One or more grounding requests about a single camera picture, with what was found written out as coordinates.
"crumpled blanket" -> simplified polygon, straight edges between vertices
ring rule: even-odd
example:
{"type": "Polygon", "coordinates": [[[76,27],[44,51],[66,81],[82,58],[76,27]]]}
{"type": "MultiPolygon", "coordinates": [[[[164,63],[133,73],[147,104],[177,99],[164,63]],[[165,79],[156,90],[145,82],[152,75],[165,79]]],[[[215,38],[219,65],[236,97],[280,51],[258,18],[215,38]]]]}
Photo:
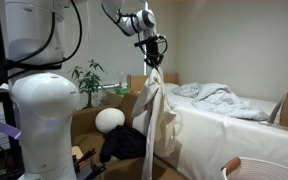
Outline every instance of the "crumpled blanket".
{"type": "Polygon", "coordinates": [[[179,96],[193,98],[192,105],[198,109],[224,114],[234,118],[263,121],[269,115],[247,100],[235,95],[225,84],[189,83],[174,88],[172,92],[179,96]]]}

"robotic arm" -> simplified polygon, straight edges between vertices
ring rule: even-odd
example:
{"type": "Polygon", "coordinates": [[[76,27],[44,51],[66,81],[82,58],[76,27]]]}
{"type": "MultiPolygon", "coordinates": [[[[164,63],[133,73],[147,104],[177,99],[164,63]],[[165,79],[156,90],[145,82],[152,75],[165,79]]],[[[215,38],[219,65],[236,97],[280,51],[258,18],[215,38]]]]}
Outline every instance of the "robotic arm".
{"type": "Polygon", "coordinates": [[[157,34],[156,21],[153,12],[148,9],[148,4],[145,0],[144,9],[131,15],[124,15],[120,9],[124,0],[101,0],[102,8],[105,14],[116,24],[126,36],[132,36],[143,32],[144,39],[135,44],[135,47],[141,48],[146,55],[144,61],[152,68],[159,66],[162,63],[164,53],[158,50],[159,42],[166,42],[164,36],[157,34]]]}

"laundry basket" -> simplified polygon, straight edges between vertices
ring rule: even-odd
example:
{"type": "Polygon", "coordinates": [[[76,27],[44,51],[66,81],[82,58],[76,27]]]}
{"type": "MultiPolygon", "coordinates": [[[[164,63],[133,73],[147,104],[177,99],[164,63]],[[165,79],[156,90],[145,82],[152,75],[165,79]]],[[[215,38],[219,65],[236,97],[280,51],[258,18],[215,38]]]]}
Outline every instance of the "laundry basket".
{"type": "Polygon", "coordinates": [[[288,167],[245,157],[233,158],[221,171],[223,180],[288,180],[288,167]]]}

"black cloth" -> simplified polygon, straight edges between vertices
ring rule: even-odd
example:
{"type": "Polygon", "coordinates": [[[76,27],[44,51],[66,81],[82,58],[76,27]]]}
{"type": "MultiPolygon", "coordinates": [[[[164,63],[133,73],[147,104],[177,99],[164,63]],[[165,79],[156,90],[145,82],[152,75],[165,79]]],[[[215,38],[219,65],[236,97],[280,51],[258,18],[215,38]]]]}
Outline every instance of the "black cloth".
{"type": "Polygon", "coordinates": [[[145,156],[146,137],[134,128],[118,125],[103,136],[105,141],[100,152],[101,163],[108,162],[112,155],[118,159],[145,156]]]}

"white bed sheet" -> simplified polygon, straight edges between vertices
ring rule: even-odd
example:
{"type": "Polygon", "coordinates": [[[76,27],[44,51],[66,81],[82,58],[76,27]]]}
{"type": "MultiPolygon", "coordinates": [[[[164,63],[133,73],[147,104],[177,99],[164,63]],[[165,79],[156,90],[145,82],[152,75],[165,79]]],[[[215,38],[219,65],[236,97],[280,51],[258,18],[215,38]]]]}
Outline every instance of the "white bed sheet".
{"type": "MultiPolygon", "coordinates": [[[[176,149],[165,160],[192,180],[220,180],[221,167],[236,156],[288,167],[288,131],[258,122],[198,110],[192,99],[174,95],[166,85],[176,119],[176,149]]],[[[248,99],[270,112],[276,103],[248,99]]]]}

